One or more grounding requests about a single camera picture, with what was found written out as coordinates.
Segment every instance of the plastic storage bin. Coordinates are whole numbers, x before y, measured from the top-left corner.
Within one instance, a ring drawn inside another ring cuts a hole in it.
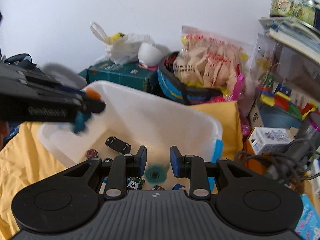
[[[106,109],[101,114],[93,114],[85,132],[76,135],[61,129],[58,123],[44,123],[39,130],[40,142],[66,167],[84,161],[89,149],[96,149],[102,160],[115,158],[118,153],[109,149],[105,141],[116,136],[132,146],[133,154],[140,145],[145,145],[146,170],[152,165],[166,167],[167,180],[160,185],[170,189],[176,183],[189,186],[186,179],[173,176],[169,158],[172,145],[176,145],[182,155],[198,155],[207,162],[221,156],[222,126],[214,117],[107,81],[93,82],[88,87],[100,93]]]

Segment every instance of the logo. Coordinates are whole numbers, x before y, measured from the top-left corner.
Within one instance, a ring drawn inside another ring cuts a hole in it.
[[[274,137],[274,135],[273,135],[272,132],[266,132],[266,133],[264,133],[264,134],[265,134],[265,136],[266,136],[268,139],[271,139],[271,140],[274,140],[274,139],[275,139],[275,137]]]
[[[65,109],[50,109],[50,108],[33,108],[29,106],[28,111],[31,115],[47,115],[47,116],[67,116]]]
[[[160,197],[160,194],[159,193],[153,193],[151,196],[157,198],[157,197]]]
[[[137,73],[138,73],[138,70],[137,70],[137,69],[133,69],[133,70],[130,70],[129,73],[130,73],[130,74],[137,74]]]
[[[253,121],[255,122],[257,120],[257,118],[258,118],[258,114],[255,113],[254,116],[253,116]]]

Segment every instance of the small white box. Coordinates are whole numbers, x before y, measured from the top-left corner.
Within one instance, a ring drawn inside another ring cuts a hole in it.
[[[283,128],[256,127],[249,137],[249,142],[256,155],[266,151],[282,151],[291,141],[293,138]]]

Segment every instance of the clear plastic bag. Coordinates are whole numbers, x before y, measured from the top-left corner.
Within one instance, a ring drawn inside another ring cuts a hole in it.
[[[146,34],[122,34],[117,33],[113,36],[107,36],[102,27],[92,22],[90,29],[94,36],[105,44],[106,54],[99,58],[97,62],[103,60],[112,60],[116,64],[126,64],[138,61],[138,51],[143,42],[155,45],[155,41],[150,35]]]
[[[183,50],[173,63],[174,73],[188,86],[220,88],[232,95],[252,46],[216,33],[183,26]]]

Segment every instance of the yellow blanket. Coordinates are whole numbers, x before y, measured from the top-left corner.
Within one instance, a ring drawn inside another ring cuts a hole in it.
[[[242,149],[235,102],[192,106],[218,119],[223,127],[223,156],[233,159]],[[39,142],[39,123],[25,122],[0,152],[0,236],[10,239],[18,230],[11,212],[13,197],[22,188],[65,169]]]

